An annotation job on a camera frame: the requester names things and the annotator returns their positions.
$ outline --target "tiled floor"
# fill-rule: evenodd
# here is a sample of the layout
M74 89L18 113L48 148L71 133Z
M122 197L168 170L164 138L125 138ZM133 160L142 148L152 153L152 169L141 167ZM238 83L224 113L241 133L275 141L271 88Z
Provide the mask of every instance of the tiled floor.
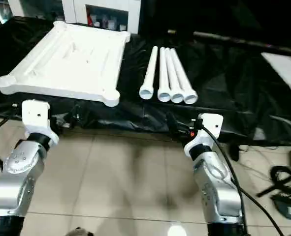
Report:
M182 226L187 236L207 235L192 162L179 144L148 134L92 133L68 132L50 150L23 236L63 236L79 226L96 236L167 236L174 225ZM20 122L5 124L0 129L0 155L6 157L22 137ZM272 165L287 163L288 150L251 147L242 154L241 161L233 163L242 186L251 194L267 187L264 175ZM290 235L291 221L276 211L268 196L259 201ZM277 235L248 200L246 210L252 235Z

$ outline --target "white tray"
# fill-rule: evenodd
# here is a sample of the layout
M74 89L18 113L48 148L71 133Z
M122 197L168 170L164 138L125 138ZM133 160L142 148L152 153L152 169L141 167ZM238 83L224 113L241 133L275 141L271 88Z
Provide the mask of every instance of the white tray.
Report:
M130 33L54 22L49 33L8 74L3 94L29 92L119 103L116 90Z

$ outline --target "white cabinet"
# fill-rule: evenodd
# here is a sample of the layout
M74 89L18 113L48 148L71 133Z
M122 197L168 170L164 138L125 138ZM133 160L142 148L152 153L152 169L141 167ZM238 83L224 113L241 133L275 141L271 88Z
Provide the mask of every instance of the white cabinet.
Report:
M126 12L128 31L138 33L141 0L63 0L65 21L67 23L87 24L87 6L108 8Z

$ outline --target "floor tile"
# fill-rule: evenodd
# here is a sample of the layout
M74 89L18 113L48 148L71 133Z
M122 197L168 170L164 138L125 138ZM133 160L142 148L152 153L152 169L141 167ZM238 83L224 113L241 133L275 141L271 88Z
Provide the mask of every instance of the floor tile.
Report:
M205 223L201 193L194 181L193 162L180 144L166 143L169 220Z
M259 236L277 236L278 232L274 227L258 227ZM291 236L291 227L281 227L281 231L285 236Z
M72 218L70 230L81 227L96 236L165 236L169 223L164 221L98 217Z
M259 236L259 228L257 226L248 226L248 234L251 236Z
M277 165L285 163L286 154L283 153L272 153L265 152L264 156L257 152L247 152L241 155L239 163L245 166L252 168L245 168L245 172L249 174L254 186L252 189L249 189L249 193L257 199L257 201L265 207L265 209L269 212L270 215L273 216L275 221L279 226L291 227L291 220L283 217L274 207L273 202L270 199L272 194L277 193L278 191L273 191L272 193L265 195L261 198L256 197L256 193L266 189L271 186L271 182L269 181L269 172L273 165ZM259 226L272 226L270 220L266 217L266 215L253 203L251 207L251 211L253 217L255 218L256 225Z
M23 123L21 120L14 120L14 119L10 119L6 122L6 125L11 125L13 127L24 127Z
M254 188L254 185L251 183L250 177L246 174L242 174L238 170L238 168L234 168L235 172L238 176L239 179L239 184L242 186L242 188L247 191L248 193L252 192L252 189ZM246 212L246 220L247 220L247 225L249 226L255 226L257 225L257 222L255 220L255 216L253 214L253 210L256 206L253 205L250 199L248 199L244 194L243 194L243 200L244 200L244 205L245 205L245 212Z
M21 236L64 236L71 216L28 213Z
M72 214L93 136L65 134L45 160L32 198L30 212Z
M166 220L162 142L96 135L74 213Z
M13 137L14 132L18 129L17 126L12 125L9 121L0 127L0 158L5 159L5 153L10 147L8 143Z

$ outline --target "black tablecloth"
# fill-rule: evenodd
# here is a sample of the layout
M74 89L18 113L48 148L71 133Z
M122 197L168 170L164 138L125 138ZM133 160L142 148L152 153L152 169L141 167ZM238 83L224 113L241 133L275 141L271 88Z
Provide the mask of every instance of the black tablecloth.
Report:
M0 76L9 73L53 27L52 22L15 17L0 27ZM193 105L162 103L138 95L154 45L176 48L199 100ZM251 48L233 47L171 36L131 37L126 45L117 86L120 103L109 108L100 102L46 95L0 92L0 117L8 116L12 102L48 101L58 120L82 128L116 128L137 132L168 133L166 114L178 128L202 112L224 116L220 141L249 145L291 145L291 89L272 67Z

